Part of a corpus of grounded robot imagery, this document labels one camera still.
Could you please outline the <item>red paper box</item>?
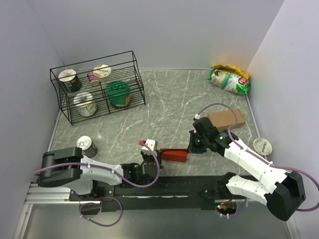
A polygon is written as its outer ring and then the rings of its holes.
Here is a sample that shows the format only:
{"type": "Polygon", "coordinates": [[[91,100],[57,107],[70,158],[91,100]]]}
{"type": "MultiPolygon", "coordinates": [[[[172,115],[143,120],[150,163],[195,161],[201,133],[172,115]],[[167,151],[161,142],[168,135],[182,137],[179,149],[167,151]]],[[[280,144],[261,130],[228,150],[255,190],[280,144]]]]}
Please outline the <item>red paper box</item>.
{"type": "Polygon", "coordinates": [[[166,161],[182,162],[185,163],[187,160],[187,149],[172,149],[162,148],[161,158],[166,161]]]}

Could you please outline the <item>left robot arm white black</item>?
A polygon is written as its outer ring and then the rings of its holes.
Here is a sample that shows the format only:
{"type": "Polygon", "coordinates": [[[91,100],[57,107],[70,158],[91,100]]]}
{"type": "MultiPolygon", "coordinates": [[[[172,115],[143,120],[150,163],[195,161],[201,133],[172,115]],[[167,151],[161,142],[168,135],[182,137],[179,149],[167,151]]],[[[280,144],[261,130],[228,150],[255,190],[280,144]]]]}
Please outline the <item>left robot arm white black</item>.
{"type": "Polygon", "coordinates": [[[87,200],[99,194],[98,183],[121,188],[145,188],[159,178],[160,152],[142,147],[143,162],[111,165],[82,154],[82,149],[70,147],[43,154],[41,168],[35,172],[38,186],[55,188],[65,186],[87,200]]]}

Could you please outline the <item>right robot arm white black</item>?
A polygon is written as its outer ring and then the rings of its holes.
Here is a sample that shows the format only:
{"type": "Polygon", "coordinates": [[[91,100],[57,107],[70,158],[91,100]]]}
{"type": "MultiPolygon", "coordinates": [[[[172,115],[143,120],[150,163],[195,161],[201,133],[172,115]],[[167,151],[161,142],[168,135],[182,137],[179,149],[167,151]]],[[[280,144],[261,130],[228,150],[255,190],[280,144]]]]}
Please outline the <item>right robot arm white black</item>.
{"type": "Polygon", "coordinates": [[[207,117],[195,115],[190,131],[192,153],[216,152],[246,170],[254,180],[227,173],[218,185],[222,198],[239,195],[265,205],[279,220],[287,221],[305,201],[302,176],[295,170],[276,168],[259,159],[255,153],[229,130],[219,132],[207,117]]]}

